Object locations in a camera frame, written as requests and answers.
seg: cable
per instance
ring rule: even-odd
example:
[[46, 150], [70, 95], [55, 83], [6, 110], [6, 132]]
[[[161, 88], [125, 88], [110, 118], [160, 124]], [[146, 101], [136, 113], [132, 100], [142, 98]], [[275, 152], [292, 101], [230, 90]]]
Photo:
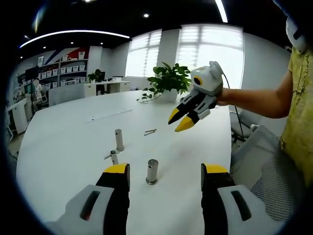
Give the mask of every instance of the cable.
[[[229, 86], [229, 83], [228, 83], [228, 79], [227, 79], [225, 73], [223, 73], [223, 75], [224, 75], [224, 77], [225, 77], [225, 79], [226, 79], [228, 88], [230, 89], [230, 86]], [[241, 126], [241, 122], [240, 122], [240, 118], [239, 118], [239, 114], [238, 114], [238, 110], [237, 110], [237, 107], [236, 107], [236, 106], [235, 106], [235, 109], [236, 109], [236, 114], [237, 114], [238, 122], [239, 122], [239, 125], [240, 125], [241, 134], [242, 134], [243, 139], [244, 139], [245, 137], [244, 137], [243, 127]]]

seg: metal peg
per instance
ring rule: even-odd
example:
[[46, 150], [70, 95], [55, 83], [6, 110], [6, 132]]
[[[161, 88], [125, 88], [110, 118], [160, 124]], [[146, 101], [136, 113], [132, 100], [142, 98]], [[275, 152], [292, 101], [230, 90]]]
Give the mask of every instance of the metal peg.
[[148, 161], [148, 175], [146, 182], [150, 185], [155, 185], [157, 183], [157, 167], [158, 161], [155, 159], [150, 159]]
[[111, 156], [111, 160], [112, 160], [113, 165], [118, 164], [117, 154], [116, 154], [115, 150], [111, 151], [110, 156]]
[[123, 145], [123, 137], [122, 137], [122, 130], [121, 129], [115, 130], [115, 140], [116, 140], [116, 150], [117, 151], [123, 151], [124, 145]]

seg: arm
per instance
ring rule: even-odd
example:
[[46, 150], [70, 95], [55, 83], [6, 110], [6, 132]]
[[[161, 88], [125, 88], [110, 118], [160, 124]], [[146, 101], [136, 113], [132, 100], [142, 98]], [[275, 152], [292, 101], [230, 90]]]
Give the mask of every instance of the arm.
[[289, 70], [276, 90], [249, 91], [224, 88], [217, 97], [218, 103], [235, 105], [268, 118], [288, 116], [291, 99], [292, 73]]

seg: window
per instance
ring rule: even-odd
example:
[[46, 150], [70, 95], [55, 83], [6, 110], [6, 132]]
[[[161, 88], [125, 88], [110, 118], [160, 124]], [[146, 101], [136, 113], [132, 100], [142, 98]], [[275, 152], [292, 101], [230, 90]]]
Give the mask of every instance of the window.
[[162, 30], [133, 38], [127, 56], [126, 76], [154, 76]]
[[244, 37], [240, 28], [228, 25], [183, 25], [177, 62], [189, 70], [217, 61], [231, 88], [239, 89], [244, 67]]

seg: mesh chair back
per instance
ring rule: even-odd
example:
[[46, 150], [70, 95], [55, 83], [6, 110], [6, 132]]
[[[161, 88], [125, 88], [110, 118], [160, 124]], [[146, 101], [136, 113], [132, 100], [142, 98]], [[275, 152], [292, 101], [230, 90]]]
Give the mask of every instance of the mesh chair back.
[[264, 126], [232, 153], [230, 175], [260, 198], [276, 221], [287, 221], [304, 198], [302, 174]]
[[258, 114], [252, 113], [247, 110], [242, 110], [240, 112], [239, 118], [240, 122], [247, 127], [250, 127], [251, 124], [257, 124], [260, 119]]

